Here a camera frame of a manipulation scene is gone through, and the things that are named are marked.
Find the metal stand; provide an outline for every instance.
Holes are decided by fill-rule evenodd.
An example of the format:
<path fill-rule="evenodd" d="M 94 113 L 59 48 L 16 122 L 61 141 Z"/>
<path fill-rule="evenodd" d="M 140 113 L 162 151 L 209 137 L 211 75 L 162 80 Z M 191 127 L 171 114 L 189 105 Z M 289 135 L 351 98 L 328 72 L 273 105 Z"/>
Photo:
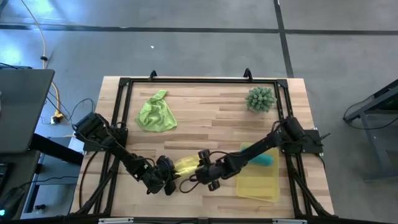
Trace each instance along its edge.
<path fill-rule="evenodd" d="M 379 160 L 380 173 L 366 177 L 365 181 L 398 177 L 398 170 L 394 170 L 387 154 L 388 149 L 376 146 L 376 137 L 374 137 L 373 131 L 369 129 L 372 127 L 368 125 L 368 114 L 398 114 L 398 80 L 373 94 L 373 97 L 374 99 L 370 103 L 343 118 L 347 123 L 356 118 L 361 119 L 370 147 Z"/>

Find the green cloth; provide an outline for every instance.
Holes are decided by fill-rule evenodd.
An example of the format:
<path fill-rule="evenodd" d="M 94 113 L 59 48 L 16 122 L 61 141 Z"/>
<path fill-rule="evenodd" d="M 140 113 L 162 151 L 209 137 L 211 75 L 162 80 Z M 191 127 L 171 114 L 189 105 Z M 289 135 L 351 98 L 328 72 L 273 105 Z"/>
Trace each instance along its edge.
<path fill-rule="evenodd" d="M 167 90 L 159 90 L 151 99 L 145 101 L 138 113 L 136 122 L 145 131 L 163 132 L 177 126 L 173 113 L 163 97 Z"/>

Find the floor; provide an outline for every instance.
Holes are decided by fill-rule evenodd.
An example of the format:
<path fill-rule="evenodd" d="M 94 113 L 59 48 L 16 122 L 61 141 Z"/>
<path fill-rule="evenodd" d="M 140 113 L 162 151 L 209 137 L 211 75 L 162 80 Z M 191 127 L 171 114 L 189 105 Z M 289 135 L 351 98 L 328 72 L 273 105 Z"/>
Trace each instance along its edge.
<path fill-rule="evenodd" d="M 364 175 L 377 171 L 377 161 L 364 131 L 347 127 L 342 116 L 349 105 L 398 77 L 398 1 L 279 0 L 281 14 L 276 0 L 25 1 L 41 24 L 54 25 L 48 29 L 94 27 L 44 31 L 48 68 L 56 71 L 54 82 L 68 110 L 84 98 L 96 101 L 105 75 L 156 70 L 158 75 L 240 77 L 249 67 L 255 77 L 304 78 L 315 125 L 331 133 L 324 150 L 335 213 L 397 223 L 398 180 L 363 182 Z M 33 23 L 20 1 L 1 5 L 0 25 Z M 0 62 L 40 68 L 38 30 L 1 27 L 0 41 L 6 44 L 0 45 Z M 298 29 L 305 32 L 297 34 Z M 311 30 L 317 34 L 308 34 Z M 82 103 L 73 120 L 90 110 L 90 102 Z M 53 112 L 47 103 L 45 123 Z M 41 123 L 36 131 L 53 137 L 72 133 L 66 125 Z"/>

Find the wooden table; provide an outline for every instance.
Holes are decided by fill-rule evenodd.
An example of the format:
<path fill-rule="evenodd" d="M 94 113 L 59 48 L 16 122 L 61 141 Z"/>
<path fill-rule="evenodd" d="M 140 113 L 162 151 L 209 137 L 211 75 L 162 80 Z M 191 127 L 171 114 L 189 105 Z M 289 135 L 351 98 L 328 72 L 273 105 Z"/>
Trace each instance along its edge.
<path fill-rule="evenodd" d="M 104 77 L 99 94 L 96 112 L 102 114 L 108 121 L 112 117 L 119 78 Z M 298 118 L 303 128 L 313 128 L 304 80 L 290 78 L 288 83 L 294 116 Z M 135 83 L 127 119 L 129 137 L 126 149 L 144 157 L 157 159 L 161 155 L 166 155 L 177 161 L 197 154 L 202 149 L 231 152 L 239 150 L 242 142 L 256 142 L 271 130 L 271 125 L 278 120 L 278 115 L 276 106 L 264 114 L 247 110 L 244 97 L 255 86 L 258 85 Z M 165 100 L 178 126 L 164 133 L 145 132 L 138 127 L 134 118 L 144 102 L 160 89 L 169 91 Z M 90 154 L 83 160 L 80 178 L 89 157 Z M 104 153 L 98 153 L 88 168 L 83 184 L 83 203 L 98 185 L 103 157 Z M 145 185 L 136 182 L 126 172 L 124 166 L 120 165 L 111 214 L 114 217 L 293 218 L 286 162 L 282 154 L 279 164 L 280 195 L 276 203 L 238 197 L 235 177 L 220 180 L 221 188 L 214 192 L 210 192 L 205 185 L 199 185 L 189 194 L 182 194 L 177 189 L 171 196 L 166 196 L 164 191 L 155 195 L 146 195 Z M 321 160 L 314 155 L 303 154 L 303 164 L 309 189 L 324 208 L 333 213 Z M 75 191 L 71 212 L 78 210 L 78 191 L 79 186 Z M 298 199 L 300 208 L 304 211 L 301 191 L 298 191 Z M 103 197 L 101 211 L 104 209 L 105 200 L 106 197 Z"/>

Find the yellow object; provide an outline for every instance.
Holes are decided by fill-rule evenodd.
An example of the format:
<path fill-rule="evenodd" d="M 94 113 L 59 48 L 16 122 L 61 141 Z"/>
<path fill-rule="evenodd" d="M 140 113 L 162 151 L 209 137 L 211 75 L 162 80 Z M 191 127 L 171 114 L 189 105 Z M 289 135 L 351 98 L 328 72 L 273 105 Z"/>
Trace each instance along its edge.
<path fill-rule="evenodd" d="M 244 142 L 241 149 L 252 143 Z M 271 166 L 248 164 L 238 174 L 236 194 L 240 197 L 276 202 L 279 198 L 279 149 L 272 148 L 265 154 L 274 158 Z"/>
<path fill-rule="evenodd" d="M 175 174 L 185 177 L 193 174 L 199 165 L 199 155 L 182 158 L 174 164 Z"/>
<path fill-rule="evenodd" d="M 39 28 L 40 34 L 42 36 L 42 42 L 43 42 L 43 57 L 46 57 L 45 56 L 45 39 L 44 39 L 43 30 L 40 27 L 39 22 L 37 22 L 37 19 L 33 16 L 33 13 L 30 11 L 29 7 L 27 7 L 27 5 L 25 4 L 24 0 L 21 0 L 21 2 L 26 7 L 26 9 L 29 12 L 29 14 L 32 16 L 33 20 L 36 23 L 37 28 Z M 46 69 L 44 60 L 42 60 L 42 68 Z M 61 112 L 60 112 L 60 95 L 59 95 L 59 92 L 58 92 L 58 88 L 55 86 L 54 82 L 51 82 L 51 85 L 53 86 L 53 88 L 55 90 L 55 96 L 56 96 L 56 99 L 57 99 L 57 109 L 55 110 L 54 117 L 57 117 L 57 118 L 59 118 L 61 120 L 63 118 L 63 114 L 61 114 Z"/>

